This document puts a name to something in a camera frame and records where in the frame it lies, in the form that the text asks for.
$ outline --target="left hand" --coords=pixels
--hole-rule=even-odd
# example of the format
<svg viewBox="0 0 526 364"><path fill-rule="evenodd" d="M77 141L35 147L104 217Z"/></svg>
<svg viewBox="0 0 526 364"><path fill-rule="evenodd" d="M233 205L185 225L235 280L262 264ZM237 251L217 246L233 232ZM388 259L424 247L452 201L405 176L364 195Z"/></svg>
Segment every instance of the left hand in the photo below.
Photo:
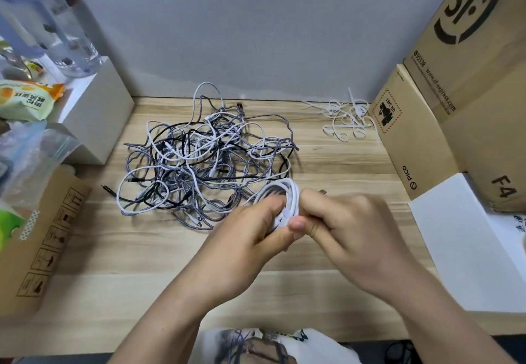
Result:
<svg viewBox="0 0 526 364"><path fill-rule="evenodd" d="M265 238L284 207L285 198L279 195L238 207L208 235L175 280L201 314L246 291L271 258L303 236L284 227Z"/></svg>

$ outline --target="hand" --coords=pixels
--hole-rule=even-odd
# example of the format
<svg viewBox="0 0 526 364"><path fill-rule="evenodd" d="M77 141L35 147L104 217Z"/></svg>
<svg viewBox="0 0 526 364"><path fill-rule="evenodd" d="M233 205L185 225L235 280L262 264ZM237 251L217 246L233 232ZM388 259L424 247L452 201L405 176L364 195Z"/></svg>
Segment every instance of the hand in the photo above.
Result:
<svg viewBox="0 0 526 364"><path fill-rule="evenodd" d="M420 268L383 199L357 194L330 198L304 189L289 229L312 237L356 286L389 301L401 277Z"/></svg>
<svg viewBox="0 0 526 364"><path fill-rule="evenodd" d="M284 207L285 198L279 195L238 207L208 235L175 280L179 289L192 294L203 315L242 294L271 258L303 236L284 227L264 238Z"/></svg>

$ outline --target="fingernail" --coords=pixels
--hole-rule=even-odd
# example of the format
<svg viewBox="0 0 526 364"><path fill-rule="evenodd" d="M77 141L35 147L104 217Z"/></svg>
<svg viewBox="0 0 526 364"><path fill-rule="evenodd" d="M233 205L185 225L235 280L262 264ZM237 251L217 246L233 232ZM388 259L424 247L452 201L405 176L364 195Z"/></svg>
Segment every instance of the fingernail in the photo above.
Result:
<svg viewBox="0 0 526 364"><path fill-rule="evenodd" d="M297 231L302 231L305 228L305 224L303 224L302 221L299 221L297 219L291 219L288 225L289 228L293 228Z"/></svg>

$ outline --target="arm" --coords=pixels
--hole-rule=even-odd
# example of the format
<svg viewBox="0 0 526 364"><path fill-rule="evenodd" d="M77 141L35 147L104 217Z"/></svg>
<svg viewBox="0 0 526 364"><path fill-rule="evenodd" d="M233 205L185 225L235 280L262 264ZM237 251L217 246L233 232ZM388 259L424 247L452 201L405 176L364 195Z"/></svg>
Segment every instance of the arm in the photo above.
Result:
<svg viewBox="0 0 526 364"><path fill-rule="evenodd" d="M207 312L242 294L267 261L302 236L285 227L264 239L284 206L283 197L271 196L235 209L142 316L109 364L186 363Z"/></svg>
<svg viewBox="0 0 526 364"><path fill-rule="evenodd" d="M371 195L300 195L289 229L312 237L351 282L393 306L425 364L512 364L414 258L385 201Z"/></svg>

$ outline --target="gray wall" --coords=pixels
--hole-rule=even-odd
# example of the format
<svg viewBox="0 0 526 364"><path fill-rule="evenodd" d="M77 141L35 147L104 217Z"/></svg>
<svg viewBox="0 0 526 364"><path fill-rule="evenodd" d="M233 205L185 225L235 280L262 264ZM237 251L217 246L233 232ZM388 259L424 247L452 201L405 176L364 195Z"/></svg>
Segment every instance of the gray wall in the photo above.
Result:
<svg viewBox="0 0 526 364"><path fill-rule="evenodd" d="M442 0L84 0L132 95L374 99Z"/></svg>

